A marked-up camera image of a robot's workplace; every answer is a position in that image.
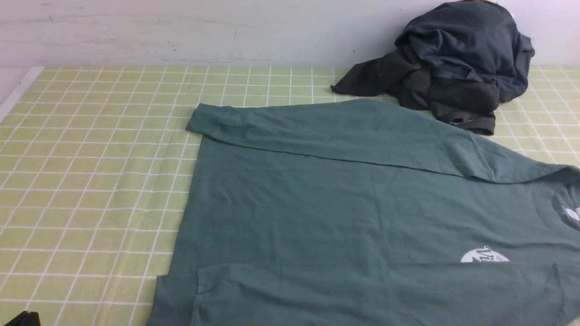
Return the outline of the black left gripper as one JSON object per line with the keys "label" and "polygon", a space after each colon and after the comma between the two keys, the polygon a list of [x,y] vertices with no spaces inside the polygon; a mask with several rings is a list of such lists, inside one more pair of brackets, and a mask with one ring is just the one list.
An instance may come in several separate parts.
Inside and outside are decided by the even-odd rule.
{"label": "black left gripper", "polygon": [[4,326],[41,326],[41,320],[37,312],[22,311]]}

